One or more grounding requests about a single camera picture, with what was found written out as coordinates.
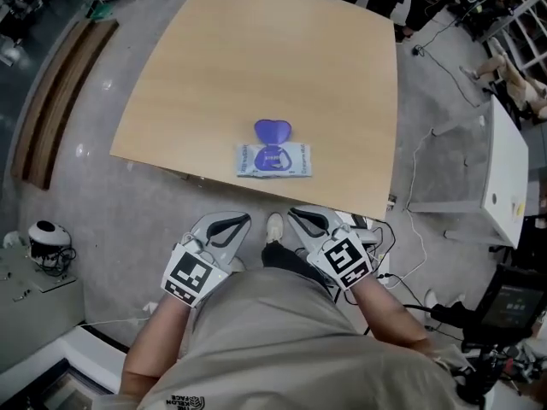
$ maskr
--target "concrete floor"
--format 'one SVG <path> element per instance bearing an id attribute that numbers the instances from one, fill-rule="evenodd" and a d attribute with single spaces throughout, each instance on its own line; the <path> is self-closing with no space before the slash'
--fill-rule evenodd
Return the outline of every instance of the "concrete floor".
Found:
<path id="1" fill-rule="evenodd" d="M 251 215 L 253 227 L 239 256 L 252 267 L 260 266 L 267 216 L 273 211 L 286 214 L 291 206 L 284 198 L 199 179 L 184 181 L 161 169 L 109 155 L 132 88 L 150 52 L 184 1 L 116 3 L 115 18 L 121 27 L 79 95 L 57 156 L 50 190 L 43 192 L 26 184 L 17 190 L 9 178 L 4 181 L 7 199 L 12 208 L 20 211 L 22 232 L 34 221 L 45 218 L 62 224 L 72 233 L 79 255 L 73 272 L 85 285 L 88 322 L 144 317 L 143 306 L 162 295 L 159 284 L 172 245 L 203 214 L 229 209 Z M 395 20 L 404 20 L 408 3 L 407 0 L 397 8 Z M 412 178 L 412 153 L 432 125 L 472 109 L 447 73 L 429 57 L 413 57 L 410 53 L 414 43 L 424 44 L 451 18 L 443 12 L 437 20 L 416 34 L 413 42 L 397 48 L 399 117 L 391 192 L 398 200 L 387 221 L 397 236 L 390 271 L 399 275 L 423 260 L 420 240 L 403 211 Z M 485 58 L 479 44 L 472 43 L 462 29 L 451 28 L 438 37 L 430 51 L 456 76 L 473 102 L 484 101 L 476 87 L 457 71 L 459 65 L 474 66 Z M 451 189 L 457 182 L 462 190 L 475 192 L 481 184 L 480 179 L 474 179 L 480 176 L 480 168 L 472 173 L 464 170 L 462 153 L 484 145 L 480 133 L 473 131 L 455 132 L 444 142 L 428 140 L 425 150 L 436 150 L 430 152 L 436 155 L 420 158 L 421 152 L 418 154 L 416 198 L 432 192 L 429 184 Z M 429 164 L 432 161 L 438 161 L 435 168 Z M 428 258 L 406 282 L 419 298 L 429 288 L 434 288 L 443 302 L 465 292 L 466 303 L 473 308 L 494 272 L 495 261 L 485 245 L 444 239 L 443 229 L 450 223 L 453 220 L 415 215 L 415 228 L 424 238 Z M 384 247 L 390 241 L 387 238 Z M 290 228 L 286 230 L 284 243 L 293 249 L 299 246 Z M 411 299 L 402 285 L 393 292 L 403 302 Z M 345 303 L 343 296 L 339 303 L 362 329 L 364 324 L 356 307 Z M 98 328 L 130 344 L 141 325 L 118 323 Z"/>
<path id="2" fill-rule="evenodd" d="M 0 64 L 0 186 L 26 95 L 51 47 L 83 5 L 82 0 L 49 0 L 26 18 L 28 28 L 19 47 L 14 49 L 10 38 L 0 38 L 0 50 L 15 60 L 12 67 Z M 0 232 L 5 222 L 0 218 Z"/>

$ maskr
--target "wet wipes package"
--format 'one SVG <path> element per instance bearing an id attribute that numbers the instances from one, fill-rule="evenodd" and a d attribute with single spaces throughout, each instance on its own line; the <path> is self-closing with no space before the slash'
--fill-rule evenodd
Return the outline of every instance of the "wet wipes package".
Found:
<path id="1" fill-rule="evenodd" d="M 307 144 L 288 143 L 291 125 L 284 120 L 259 120 L 256 135 L 263 144 L 237 147 L 236 174 L 254 178 L 301 178 L 311 176 Z"/>
<path id="2" fill-rule="evenodd" d="M 237 148 L 236 174 L 253 178 L 304 178 L 311 176 L 309 146 L 282 143 L 270 146 L 240 144 Z"/>

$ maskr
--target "purple heart-shaped lid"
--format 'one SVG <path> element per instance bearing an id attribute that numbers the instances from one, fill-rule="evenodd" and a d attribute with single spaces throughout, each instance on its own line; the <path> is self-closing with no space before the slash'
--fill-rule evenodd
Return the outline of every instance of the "purple heart-shaped lid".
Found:
<path id="1" fill-rule="evenodd" d="M 256 135 L 264 144 L 281 144 L 291 136 L 291 125 L 284 120 L 258 120 Z"/>

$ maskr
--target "forearm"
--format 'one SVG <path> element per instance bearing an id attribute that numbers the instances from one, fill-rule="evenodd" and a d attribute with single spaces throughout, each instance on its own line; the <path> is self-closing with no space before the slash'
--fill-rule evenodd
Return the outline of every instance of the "forearm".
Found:
<path id="1" fill-rule="evenodd" d="M 430 348 L 423 325 L 375 277 L 363 278 L 351 291 L 375 338 L 420 352 Z"/>
<path id="2" fill-rule="evenodd" d="M 190 307 L 165 295 L 127 353 L 120 393 L 144 396 L 177 361 Z"/>

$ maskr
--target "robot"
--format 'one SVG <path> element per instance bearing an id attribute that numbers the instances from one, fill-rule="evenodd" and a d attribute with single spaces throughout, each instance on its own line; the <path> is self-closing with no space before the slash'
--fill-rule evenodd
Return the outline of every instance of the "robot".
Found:
<path id="1" fill-rule="evenodd" d="M 288 216 L 308 252 L 308 263 L 317 267 L 331 284 L 348 290 L 371 273 L 365 246 L 378 242 L 371 231 L 352 227 L 333 210 L 314 205 L 291 208 Z M 235 267 L 241 267 L 242 263 L 235 255 L 250 225 L 247 213 L 222 212 L 203 216 L 180 243 L 174 245 L 163 273 L 162 288 L 195 307 Z"/>

